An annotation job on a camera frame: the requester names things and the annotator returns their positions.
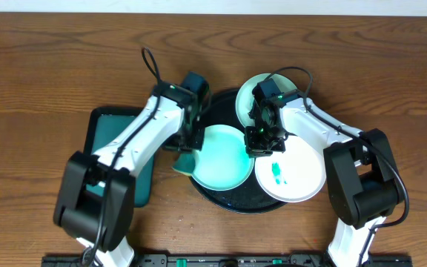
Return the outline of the green yellow sponge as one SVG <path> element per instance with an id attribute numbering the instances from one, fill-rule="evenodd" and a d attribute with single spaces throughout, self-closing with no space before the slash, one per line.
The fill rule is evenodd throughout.
<path id="1" fill-rule="evenodd" d="M 196 167 L 195 157 L 193 154 L 180 154 L 172 169 L 185 176 L 191 176 Z"/>

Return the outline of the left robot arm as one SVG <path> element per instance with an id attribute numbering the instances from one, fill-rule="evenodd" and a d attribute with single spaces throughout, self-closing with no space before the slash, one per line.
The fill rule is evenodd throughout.
<path id="1" fill-rule="evenodd" d="M 198 121 L 209 91 L 206 79 L 190 72 L 179 85 L 156 81 L 146 106 L 120 135 L 94 154 L 75 152 L 64 168 L 53 221 L 87 243 L 83 266 L 129 266 L 134 251 L 126 234 L 138 175 L 159 148 L 202 148 Z"/>

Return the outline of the white plate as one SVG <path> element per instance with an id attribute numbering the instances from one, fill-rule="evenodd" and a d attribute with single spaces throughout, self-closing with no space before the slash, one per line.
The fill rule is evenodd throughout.
<path id="1" fill-rule="evenodd" d="M 303 202 L 324 186 L 323 157 L 298 136 L 285 141 L 285 152 L 255 160 L 254 171 L 260 187 L 282 202 Z"/>

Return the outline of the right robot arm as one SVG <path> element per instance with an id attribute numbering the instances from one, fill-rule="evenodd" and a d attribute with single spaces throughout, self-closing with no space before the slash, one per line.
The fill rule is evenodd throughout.
<path id="1" fill-rule="evenodd" d="M 374 235 L 409 202 L 387 136 L 340 122 L 279 74 L 245 82 L 235 108 L 256 178 L 270 196 L 302 202 L 327 188 L 338 222 L 324 263 L 370 264 Z"/>

